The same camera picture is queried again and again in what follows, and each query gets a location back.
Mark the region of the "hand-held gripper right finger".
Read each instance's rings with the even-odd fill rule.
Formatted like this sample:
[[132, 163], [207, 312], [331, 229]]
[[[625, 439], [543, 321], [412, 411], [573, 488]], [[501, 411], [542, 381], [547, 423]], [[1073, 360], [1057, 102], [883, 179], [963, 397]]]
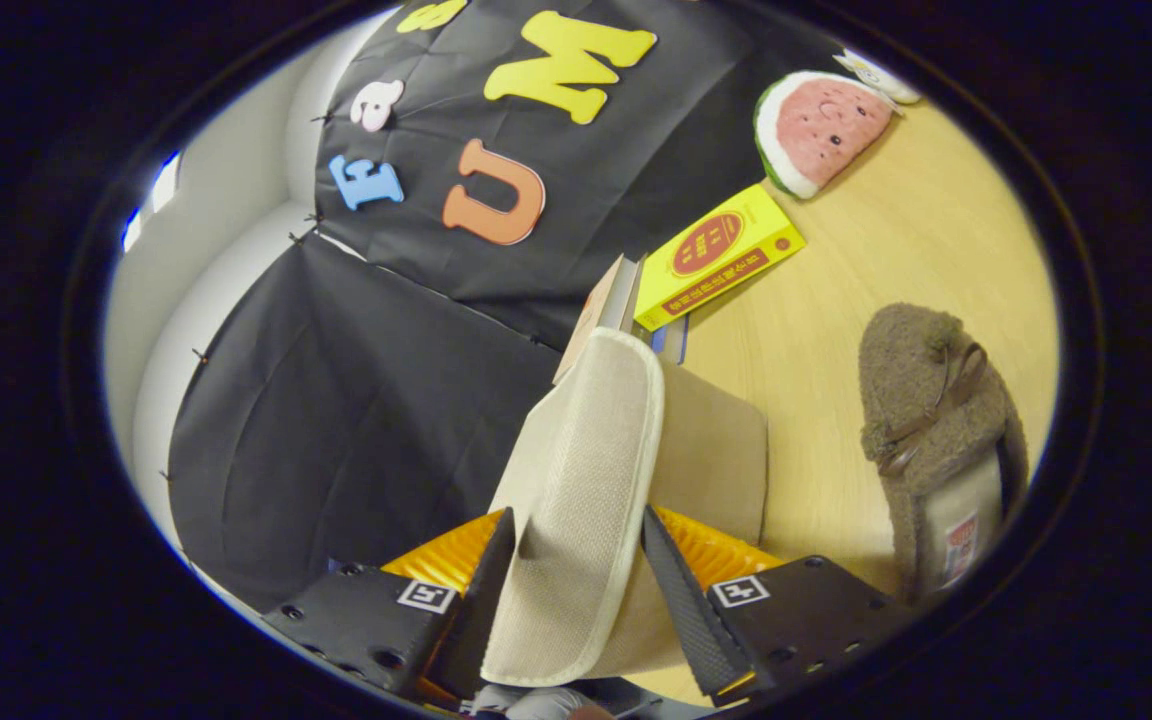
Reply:
[[914, 624], [905, 602], [827, 558], [776, 559], [664, 507], [646, 507], [641, 547], [718, 706], [810, 691]]

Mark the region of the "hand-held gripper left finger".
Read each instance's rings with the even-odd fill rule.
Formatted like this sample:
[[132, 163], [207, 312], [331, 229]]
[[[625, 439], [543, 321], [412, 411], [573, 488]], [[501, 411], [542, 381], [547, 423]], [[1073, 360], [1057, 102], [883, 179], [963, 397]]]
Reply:
[[262, 621], [294, 646], [408, 702], [467, 702], [509, 564], [515, 515], [488, 511], [387, 564], [347, 562]]

